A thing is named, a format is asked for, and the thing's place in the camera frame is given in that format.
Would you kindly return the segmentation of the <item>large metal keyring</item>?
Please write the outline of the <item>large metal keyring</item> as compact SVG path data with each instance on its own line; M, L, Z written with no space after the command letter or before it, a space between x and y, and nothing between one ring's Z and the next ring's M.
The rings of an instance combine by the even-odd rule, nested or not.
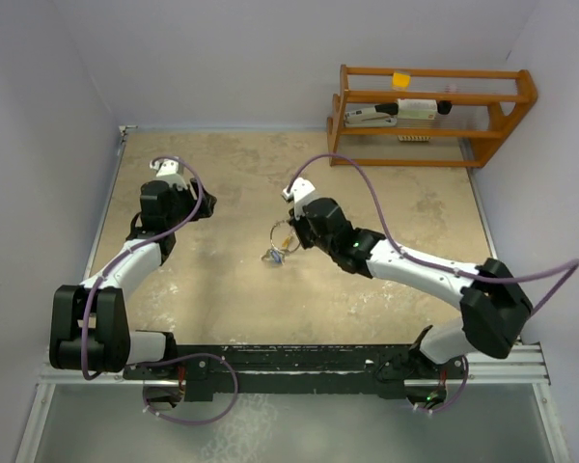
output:
M299 248L300 248L299 240L297 238L297 235L295 233L294 228L292 227L292 225L290 224L290 221L288 219L282 219L282 220L276 221L272 225L270 232L271 231L274 231L274 242L278 247L281 246L284 239L290 234L290 232L293 232L295 235L295 238L294 238L294 241L291 243L290 247L292 249L296 248L296 251L299 250Z

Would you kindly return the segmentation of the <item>bunch of metal keys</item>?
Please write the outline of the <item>bunch of metal keys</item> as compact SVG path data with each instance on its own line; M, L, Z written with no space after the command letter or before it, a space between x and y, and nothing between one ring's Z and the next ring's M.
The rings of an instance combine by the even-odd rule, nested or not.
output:
M291 243L294 241L294 238L295 238L295 235L294 235L294 233L291 231L291 232L289 233L289 235L284 239L284 241L283 241L283 243L281 244L281 246L278 247L278 246L275 244L275 242L274 242L274 231L271 231L270 234L269 234L270 246L269 246L269 248L263 253L263 255L261 256L261 260L262 260L262 261L269 261L269 262L271 262L270 260L268 260L268 259L265 258L265 255L266 255L266 253L267 253L269 250L275 250L275 251L277 251L277 252L279 252L279 253L283 253L283 254L285 255L285 259L286 259L286 257L287 257L288 255L291 255L291 254L293 254L293 253L296 251L296 248L292 249L292 248L290 247Z

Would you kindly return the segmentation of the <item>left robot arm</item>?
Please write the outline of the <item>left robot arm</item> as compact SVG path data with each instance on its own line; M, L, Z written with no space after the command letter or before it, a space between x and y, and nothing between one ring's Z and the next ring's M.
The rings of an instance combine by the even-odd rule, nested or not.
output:
M122 370L132 348L128 298L171 255L176 232L211 217L215 205L198 177L182 186L163 179L145 183L140 211L119 253L87 280L54 293L50 365L80 370L86 377Z

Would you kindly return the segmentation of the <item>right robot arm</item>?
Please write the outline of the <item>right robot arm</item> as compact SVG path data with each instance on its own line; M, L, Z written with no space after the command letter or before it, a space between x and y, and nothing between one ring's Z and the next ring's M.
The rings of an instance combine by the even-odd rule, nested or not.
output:
M508 278L502 262L463 262L467 277L457 271L449 274L411 261L407 248L395 250L380 232L353 227L331 198L288 197L287 202L289 224L303 248L320 249L346 273L410 286L459 310L459 318L428 326L412 344L409 363L417 375L431 377L451 359L472 352L495 359L510 355L533 306L518 284L479 280Z

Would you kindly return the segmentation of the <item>blue key tag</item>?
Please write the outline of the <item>blue key tag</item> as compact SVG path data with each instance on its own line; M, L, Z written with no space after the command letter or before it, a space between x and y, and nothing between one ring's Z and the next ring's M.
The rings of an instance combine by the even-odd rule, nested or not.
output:
M265 258L270 260L271 262L273 262L275 264L283 264L285 261L285 255L283 253L279 253L275 250L269 250L266 253Z

